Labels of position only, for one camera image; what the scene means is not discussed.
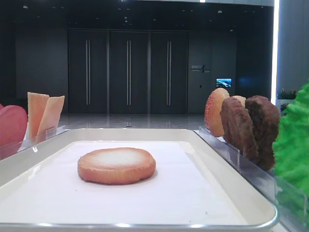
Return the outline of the left cheese slice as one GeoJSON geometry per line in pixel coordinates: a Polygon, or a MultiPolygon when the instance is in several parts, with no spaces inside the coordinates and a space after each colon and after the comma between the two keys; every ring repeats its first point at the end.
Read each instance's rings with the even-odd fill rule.
{"type": "Polygon", "coordinates": [[[28,135],[35,137],[50,96],[28,92],[28,135]]]}

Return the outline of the cheese slice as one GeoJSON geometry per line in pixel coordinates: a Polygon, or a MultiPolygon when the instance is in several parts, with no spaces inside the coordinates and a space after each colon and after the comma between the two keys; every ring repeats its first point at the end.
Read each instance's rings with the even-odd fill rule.
{"type": "Polygon", "coordinates": [[[28,135],[35,137],[50,96],[28,92],[28,135]]]}
{"type": "Polygon", "coordinates": [[[65,96],[50,97],[47,101],[41,123],[36,136],[36,143],[40,143],[49,135],[55,133],[63,109],[65,96]]]}

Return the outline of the clear acrylic left holder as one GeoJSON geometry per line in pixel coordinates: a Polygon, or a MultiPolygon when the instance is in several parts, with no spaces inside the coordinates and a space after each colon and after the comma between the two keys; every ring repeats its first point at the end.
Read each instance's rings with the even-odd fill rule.
{"type": "Polygon", "coordinates": [[[0,160],[6,159],[16,153],[25,150],[29,147],[36,146],[37,144],[44,142],[60,133],[63,133],[67,130],[66,126],[63,125],[58,128],[50,128],[43,132],[40,135],[37,135],[32,138],[27,138],[21,142],[12,143],[0,147],[0,160]]]}

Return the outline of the rear brown meat patty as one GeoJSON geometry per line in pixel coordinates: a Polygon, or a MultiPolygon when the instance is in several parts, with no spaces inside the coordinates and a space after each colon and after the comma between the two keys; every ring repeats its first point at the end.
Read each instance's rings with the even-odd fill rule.
{"type": "Polygon", "coordinates": [[[258,147],[257,166],[268,171],[274,167],[272,144],[279,133],[280,112],[268,98],[255,95],[245,101],[245,108],[253,123],[253,134],[258,147]]]}

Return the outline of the pale bun slice behind patties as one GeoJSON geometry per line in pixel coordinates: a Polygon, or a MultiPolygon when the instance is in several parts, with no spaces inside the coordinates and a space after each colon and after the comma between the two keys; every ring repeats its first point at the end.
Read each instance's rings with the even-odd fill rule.
{"type": "Polygon", "coordinates": [[[246,98],[245,98],[245,97],[239,96],[239,95],[235,95],[235,96],[233,96],[233,98],[239,100],[240,103],[241,103],[241,105],[242,105],[243,107],[245,107],[245,101],[246,101],[246,98]]]}

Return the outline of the bottom bun slice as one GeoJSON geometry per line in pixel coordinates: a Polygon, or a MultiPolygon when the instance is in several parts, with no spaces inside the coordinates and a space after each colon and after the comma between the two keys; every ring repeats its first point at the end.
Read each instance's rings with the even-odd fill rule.
{"type": "Polygon", "coordinates": [[[91,151],[78,160],[78,175],[86,182],[128,185],[151,177],[156,161],[144,149],[132,147],[91,151]]]}

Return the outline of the potted flower planter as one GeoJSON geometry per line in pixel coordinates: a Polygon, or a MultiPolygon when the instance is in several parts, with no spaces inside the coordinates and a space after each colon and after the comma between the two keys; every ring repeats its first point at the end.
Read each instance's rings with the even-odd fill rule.
{"type": "Polygon", "coordinates": [[[276,95],[276,106],[280,107],[282,104],[290,103],[296,98],[296,91],[291,90],[278,90],[276,95]]]}

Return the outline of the green lettuce leaf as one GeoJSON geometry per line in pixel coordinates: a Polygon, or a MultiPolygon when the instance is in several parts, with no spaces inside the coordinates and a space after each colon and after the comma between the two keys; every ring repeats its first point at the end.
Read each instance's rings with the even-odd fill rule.
{"type": "Polygon", "coordinates": [[[309,85],[287,105],[273,143],[280,204],[299,217],[309,216],[309,85]]]}

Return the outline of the clear acrylic holder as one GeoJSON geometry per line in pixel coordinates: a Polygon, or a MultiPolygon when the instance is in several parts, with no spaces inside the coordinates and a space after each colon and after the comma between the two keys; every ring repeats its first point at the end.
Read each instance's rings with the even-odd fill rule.
{"type": "Polygon", "coordinates": [[[40,135],[37,135],[32,138],[27,138],[21,142],[12,143],[0,147],[0,160],[6,159],[16,153],[25,150],[29,147],[36,146],[37,144],[44,142],[60,133],[63,133],[67,130],[66,126],[63,125],[58,128],[50,128],[43,132],[40,135]]]}
{"type": "Polygon", "coordinates": [[[300,189],[273,171],[264,171],[228,143],[214,137],[210,131],[200,126],[198,134],[250,184],[260,191],[281,211],[280,225],[287,232],[307,232],[309,230],[309,198],[300,189]]]}

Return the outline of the clear acrylic right holder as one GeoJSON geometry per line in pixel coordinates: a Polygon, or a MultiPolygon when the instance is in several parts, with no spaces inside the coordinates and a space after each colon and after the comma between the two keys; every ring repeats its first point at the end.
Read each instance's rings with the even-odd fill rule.
{"type": "Polygon", "coordinates": [[[273,171],[264,171],[228,143],[214,137],[210,131],[200,126],[198,134],[250,184],[260,191],[281,211],[280,225],[287,232],[307,232],[309,230],[309,198],[300,189],[273,171]]]}

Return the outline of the white paper liner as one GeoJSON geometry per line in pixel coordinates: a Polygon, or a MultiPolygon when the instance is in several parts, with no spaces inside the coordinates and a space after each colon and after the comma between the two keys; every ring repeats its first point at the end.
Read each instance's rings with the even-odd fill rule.
{"type": "Polygon", "coordinates": [[[177,142],[74,142],[0,189],[0,220],[50,224],[241,225],[245,219],[222,189],[204,177],[177,142]],[[156,160],[153,177],[101,185],[77,173],[80,156],[136,147],[156,160]]]}

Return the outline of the brown meat patty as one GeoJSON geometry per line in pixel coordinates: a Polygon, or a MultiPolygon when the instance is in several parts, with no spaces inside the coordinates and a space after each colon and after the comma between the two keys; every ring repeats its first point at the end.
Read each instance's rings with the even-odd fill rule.
{"type": "Polygon", "coordinates": [[[274,167],[272,144],[279,133],[280,112],[268,98],[255,95],[245,101],[245,108],[253,123],[253,134],[258,147],[257,166],[268,171],[274,167]]]}
{"type": "Polygon", "coordinates": [[[258,162],[258,146],[247,109],[235,97],[224,99],[220,112],[224,139],[253,163],[258,162]]]}

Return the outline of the small wall screen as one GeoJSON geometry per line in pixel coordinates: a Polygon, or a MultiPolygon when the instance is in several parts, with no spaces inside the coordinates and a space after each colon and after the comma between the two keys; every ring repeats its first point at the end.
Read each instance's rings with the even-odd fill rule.
{"type": "Polygon", "coordinates": [[[232,79],[231,78],[216,78],[216,87],[231,88],[232,79]]]}

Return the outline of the sesame top bun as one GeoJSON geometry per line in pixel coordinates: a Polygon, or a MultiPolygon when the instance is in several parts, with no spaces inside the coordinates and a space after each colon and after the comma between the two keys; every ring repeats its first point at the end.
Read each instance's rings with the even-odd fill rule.
{"type": "Polygon", "coordinates": [[[224,99],[229,96],[228,91],[220,87],[215,89],[207,99],[204,115],[205,126],[215,137],[221,137],[224,135],[220,112],[224,99]]]}

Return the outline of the white rectangular tray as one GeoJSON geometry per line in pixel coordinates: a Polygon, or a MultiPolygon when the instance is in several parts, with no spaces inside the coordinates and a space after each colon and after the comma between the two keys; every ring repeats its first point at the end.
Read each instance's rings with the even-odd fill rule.
{"type": "Polygon", "coordinates": [[[6,158],[0,188],[74,142],[177,142],[204,177],[210,177],[245,219],[241,225],[5,223],[3,232],[270,232],[277,207],[254,188],[200,135],[185,129],[73,129],[6,158]]]}

